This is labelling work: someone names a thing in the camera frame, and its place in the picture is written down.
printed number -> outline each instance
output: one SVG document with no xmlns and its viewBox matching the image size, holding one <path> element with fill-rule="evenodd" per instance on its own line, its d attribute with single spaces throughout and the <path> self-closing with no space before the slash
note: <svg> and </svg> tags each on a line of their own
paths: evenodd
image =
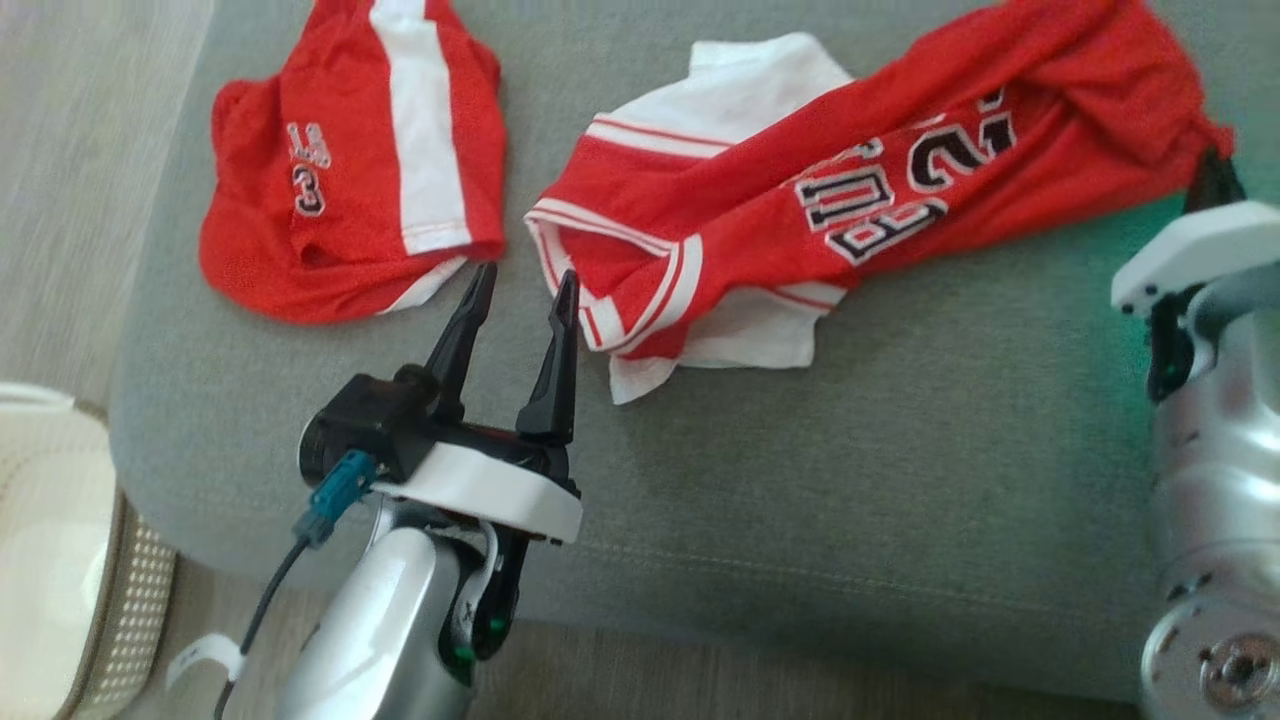
<svg viewBox="0 0 1280 720">
<path fill-rule="evenodd" d="M 893 191 L 879 165 L 859 168 L 796 183 L 796 195 L 804 205 L 812 229 L 827 229 L 847 223 L 893 204 Z"/>
<path fill-rule="evenodd" d="M 911 188 L 919 193 L 940 192 L 955 184 L 952 173 L 972 174 L 1014 147 L 1018 137 L 1014 135 L 1012 117 L 1007 110 L 1000 110 L 1004 102 L 1004 88 L 978 100 L 978 110 L 983 113 L 983 118 L 977 142 L 959 124 L 920 135 L 906 158 L 906 176 Z M 946 114 L 940 115 L 937 122 L 945 118 Z M 872 160 L 883 152 L 884 143 L 873 138 L 845 150 L 836 160 Z M 827 247 L 851 265 L 861 265 L 878 252 L 925 231 L 945 218 L 950 209 L 937 197 L 895 208 L 893 187 L 881 165 L 803 178 L 796 183 L 795 191 L 809 228 L 827 231 Z"/>
<path fill-rule="evenodd" d="M 1001 88 L 979 100 L 978 109 L 992 113 L 1004 102 L 1005 91 Z M 911 146 L 908 182 L 916 192 L 940 192 L 955 184 L 955 177 L 947 168 L 968 176 L 995 160 L 1016 142 L 1012 117 L 1007 110 L 982 119 L 977 145 L 969 137 L 969 132 L 960 126 L 932 129 Z"/>
<path fill-rule="evenodd" d="M 307 165 L 294 165 L 293 187 L 298 191 L 293 199 L 293 206 L 297 208 L 300 215 L 315 218 L 324 213 L 324 196 L 320 195 L 320 178 L 316 177 L 315 170 Z"/>
<path fill-rule="evenodd" d="M 919 233 L 947 214 L 947 204 L 931 197 L 908 202 L 847 229 L 827 234 L 827 246 L 851 265 L 861 265 L 877 252 Z"/>
</svg>

basketball jersey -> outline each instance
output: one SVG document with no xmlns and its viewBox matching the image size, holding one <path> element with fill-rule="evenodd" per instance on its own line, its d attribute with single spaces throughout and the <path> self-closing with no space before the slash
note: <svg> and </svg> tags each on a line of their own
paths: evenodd
<svg viewBox="0 0 1280 720">
<path fill-rule="evenodd" d="M 280 73 L 214 100 L 209 284 L 292 323 L 419 305 L 503 251 L 499 65 L 447 0 L 317 0 Z"/>
<path fill-rule="evenodd" d="M 695 42 L 689 77 L 658 88 L 622 108 L 596 117 L 594 132 L 628 137 L 641 146 L 698 136 L 704 152 L 714 156 L 751 137 L 823 92 L 850 82 L 810 35 L 791 33 L 763 42 Z M 662 127 L 666 135 L 632 128 Z M 541 222 L 582 222 L 562 215 L 553 200 L 539 202 L 527 215 L 535 233 Z M 554 228 L 548 227 L 549 233 Z M 548 282 L 559 272 L 544 263 Z M 829 313 L 845 290 L 823 283 L 782 288 L 737 287 L 709 313 L 690 324 L 686 342 L 675 357 L 613 355 L 609 375 L 616 398 L 639 397 L 658 387 L 676 365 L 698 368 L 800 368 L 814 355 L 814 323 Z"/>
<path fill-rule="evenodd" d="M 737 288 L 854 288 L 1176 192 L 1231 151 L 1203 101 L 1140 1 L 1018 0 L 731 142 L 718 118 L 598 115 L 527 220 L 548 284 L 582 281 L 591 350 L 678 359 Z"/>
</svg>

gray cushion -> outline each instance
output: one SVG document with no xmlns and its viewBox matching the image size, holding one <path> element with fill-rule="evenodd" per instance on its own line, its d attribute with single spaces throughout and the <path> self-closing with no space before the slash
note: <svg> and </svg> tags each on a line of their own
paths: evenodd
<svg viewBox="0 0 1280 720">
<path fill-rule="evenodd" d="M 549 300 L 520 217 L 594 111 L 678 79 L 694 40 L 803 29 L 865 76 L 977 3 L 457 4 L 503 61 L 511 132 L 500 311 L 466 401 L 471 419 L 509 424 L 545 347 Z M 1275 199 L 1276 6 L 1160 9 L 1201 60 L 1217 117 L 1240 131 L 1247 184 Z M 230 78 L 271 74 L 306 13 L 297 1 L 219 4 L 113 398 L 122 482 L 147 520 L 188 556 L 257 577 L 306 502 L 303 423 L 353 373 L 421 361 L 465 284 L 422 309 L 298 328 L 202 282 L 212 96 Z M 1176 210 L 1174 199 L 876 279 L 819 324 L 809 370 L 680 370 L 614 407 L 605 360 L 582 357 L 582 537 L 532 552 L 521 612 L 1132 698 L 1153 602 L 1149 409 L 1143 331 L 1108 310 L 1108 284 Z M 296 578 L 337 585 L 367 521 L 344 521 Z"/>
</svg>

white stripe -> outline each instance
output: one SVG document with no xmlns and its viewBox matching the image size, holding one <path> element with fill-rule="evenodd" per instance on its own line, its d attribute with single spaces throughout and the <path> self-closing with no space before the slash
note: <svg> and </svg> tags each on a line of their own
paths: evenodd
<svg viewBox="0 0 1280 720">
<path fill-rule="evenodd" d="M 915 123 L 914 126 L 911 126 L 911 129 L 922 129 L 922 128 L 927 128 L 927 127 L 933 127 L 933 126 L 941 123 L 945 119 L 947 119 L 947 114 L 946 113 L 938 113 L 937 115 L 933 115 L 932 118 L 929 118 L 927 120 L 922 120 L 919 123 Z"/>
<path fill-rule="evenodd" d="M 650 135 L 604 123 L 591 123 L 582 135 L 589 135 L 623 147 L 649 150 L 653 152 L 662 152 L 663 155 L 678 155 L 681 158 L 714 158 L 728 150 L 728 147 L 721 143 L 713 145 L 708 142 L 698 142 L 696 140 L 677 140 L 675 137 Z"/>
<path fill-rule="evenodd" d="M 673 245 L 676 245 L 669 240 L 664 240 L 654 234 L 643 233 L 636 228 L 632 228 L 630 225 L 623 225 L 622 223 L 613 220 L 611 218 L 605 218 L 599 213 L 593 213 L 586 208 L 582 208 L 581 205 L 573 205 L 572 202 L 556 200 L 554 197 L 543 197 L 541 200 L 534 204 L 534 210 L 553 210 L 562 215 L 570 215 L 572 218 L 577 218 L 582 222 L 591 223 L 593 225 L 598 225 L 600 228 L 611 231 L 611 234 L 614 234 L 620 240 L 636 242 L 636 245 L 644 242 L 659 247 L 672 247 Z M 549 222 L 558 223 L 562 220 L 559 220 L 558 218 L 550 218 Z"/>
<path fill-rule="evenodd" d="M 685 311 L 689 310 L 689 305 L 694 300 L 694 292 L 698 291 L 698 281 L 701 278 L 703 274 L 701 236 L 698 234 L 690 236 L 689 240 L 680 243 L 680 249 L 681 252 L 673 254 L 672 259 L 677 260 L 681 255 L 684 255 L 685 263 L 680 269 L 680 277 L 676 278 L 675 281 L 676 287 L 671 292 L 671 300 L 667 301 L 667 306 L 662 309 L 662 314 L 658 315 L 654 319 L 654 322 L 649 324 L 648 328 L 645 328 L 639 334 L 635 334 L 625 346 L 616 350 L 616 352 L 626 355 L 627 352 L 634 351 L 636 347 L 640 346 L 641 342 L 648 340 L 649 336 L 652 336 L 658 331 L 669 328 L 671 325 L 676 324 L 676 322 L 678 322 L 681 318 L 685 316 Z M 675 266 L 676 263 L 672 263 L 668 266 L 668 274 L 671 273 L 671 269 L 673 269 Z M 666 286 L 666 278 L 663 278 L 663 284 Z M 659 291 L 654 295 L 654 299 L 658 300 L 663 295 L 664 295 L 664 287 L 659 288 Z M 650 304 L 649 309 L 653 310 L 655 305 L 657 302 Z M 652 315 L 653 313 L 646 311 L 645 318 L 641 318 L 640 322 L 636 323 L 636 327 L 643 328 L 648 322 L 648 318 Z"/>
<path fill-rule="evenodd" d="M 376 0 L 369 12 L 390 64 L 401 228 L 410 255 L 472 240 L 453 147 L 449 67 L 435 23 L 424 19 L 425 12 L 425 0 Z"/>
<path fill-rule="evenodd" d="M 426 302 L 433 295 L 439 292 L 440 286 L 444 281 L 453 277 L 462 265 L 467 264 L 465 256 L 449 258 L 448 260 L 440 263 L 439 265 L 431 268 L 429 273 L 413 281 L 413 284 L 408 286 L 396 302 L 392 302 L 385 310 L 380 310 L 378 314 L 384 315 L 387 313 L 394 313 L 397 310 L 403 310 L 406 307 L 417 307 L 419 305 Z"/>
<path fill-rule="evenodd" d="M 564 246 L 561 243 L 559 225 L 541 223 L 531 219 L 530 215 L 525 215 L 525 218 L 529 232 L 534 234 L 534 245 L 538 246 L 538 255 L 545 259 L 547 264 L 550 264 L 553 275 L 547 275 L 545 264 L 543 266 L 543 275 L 547 277 L 547 286 L 552 293 L 556 293 L 559 290 L 559 278 L 564 277 L 566 270 L 575 269 L 573 260 L 568 256 L 568 252 L 564 252 Z M 547 241 L 545 247 L 541 241 Z M 622 342 L 625 340 L 622 316 L 618 315 L 618 307 L 613 304 L 613 299 L 596 299 L 586 286 L 580 286 L 577 293 L 577 322 L 582 327 L 582 336 L 586 338 L 588 347 L 600 350 L 605 345 Z M 591 327 L 595 328 L 595 332 L 591 332 Z M 595 342 L 596 333 L 600 336 L 600 342 Z"/>
<path fill-rule="evenodd" d="M 786 284 L 778 290 L 786 292 L 787 295 L 804 297 L 805 300 L 822 305 L 840 305 L 840 301 L 845 299 L 845 293 L 849 292 L 840 286 L 819 282 Z"/>
<path fill-rule="evenodd" d="M 547 247 L 552 254 L 552 270 L 557 277 L 556 282 L 552 283 L 552 292 L 556 292 L 559 290 L 559 278 L 564 275 L 564 270 L 573 270 L 575 268 L 573 260 L 568 256 L 568 252 L 564 252 L 564 246 L 561 243 L 559 225 L 549 224 L 545 231 Z M 577 319 L 582 325 L 586 345 L 591 350 L 600 350 L 625 340 L 626 328 L 622 327 L 622 315 L 618 314 L 618 306 L 613 304 L 612 297 L 598 299 L 585 286 L 580 286 L 577 288 Z M 590 316 L 595 323 L 588 319 L 588 309 L 590 309 Z M 600 336 L 599 343 L 595 342 L 595 333 L 588 325 L 595 327 L 595 333 Z"/>
<path fill-rule="evenodd" d="M 644 250 L 649 255 L 653 255 L 654 258 L 666 258 L 668 255 L 668 251 L 667 251 L 666 247 L 655 247 L 650 242 L 641 242 L 641 241 L 637 241 L 634 237 L 630 237 L 630 236 L 626 236 L 623 233 L 620 233 L 616 229 L 605 228 L 605 227 L 602 227 L 602 225 L 596 225 L 594 223 L 589 223 L 586 220 L 581 220 L 581 219 L 577 219 L 577 218 L 566 218 L 564 215 L 553 215 L 553 214 L 548 213 L 547 210 L 530 210 L 529 213 L 525 214 L 525 218 L 526 219 L 536 220 L 539 223 L 544 223 L 544 224 L 547 224 L 549 227 L 556 227 L 556 228 L 573 228 L 573 229 L 580 229 L 580 231 L 589 232 L 589 233 L 605 234 L 605 236 L 609 236 L 609 237 L 612 237 L 614 240 L 621 240 L 622 242 L 626 242 L 628 245 L 634 245 L 634 246 L 639 247 L 640 250 Z"/>
<path fill-rule="evenodd" d="M 654 288 L 653 295 L 649 296 L 649 305 L 644 309 L 644 313 L 640 314 L 640 318 L 635 322 L 635 324 L 631 325 L 631 328 L 627 329 L 622 334 L 622 337 L 617 340 L 617 342 L 605 342 L 603 337 L 604 333 L 600 333 L 603 350 L 607 350 L 609 352 L 618 350 L 618 346 L 636 337 L 636 329 L 645 327 L 649 323 L 649 319 L 658 313 L 658 305 L 660 305 L 663 297 L 667 296 L 667 288 L 671 287 L 671 283 L 676 282 L 677 279 L 676 265 L 680 264 L 680 256 L 681 256 L 681 249 L 677 246 L 676 251 L 667 256 L 667 272 L 663 273 L 662 282 L 658 283 L 658 287 Z"/>
</svg>

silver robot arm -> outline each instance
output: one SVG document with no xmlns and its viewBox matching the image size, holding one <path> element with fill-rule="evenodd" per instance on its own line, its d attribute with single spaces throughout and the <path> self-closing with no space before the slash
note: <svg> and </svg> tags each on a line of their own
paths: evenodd
<svg viewBox="0 0 1280 720">
<path fill-rule="evenodd" d="M 460 401 L 495 274 L 480 268 L 426 366 L 406 365 L 393 380 L 356 375 L 303 433 L 298 462 L 321 491 L 349 452 L 376 462 L 365 500 L 379 512 L 289 675 L 278 720 L 463 717 L 476 664 L 511 628 L 529 543 L 577 538 L 582 506 L 566 452 L 577 279 L 562 281 L 532 396 L 503 430 L 463 423 Z"/>
<path fill-rule="evenodd" d="M 1143 708 L 1280 717 L 1280 211 L 1207 158 L 1112 305 L 1151 327 L 1160 620 Z"/>
</svg>

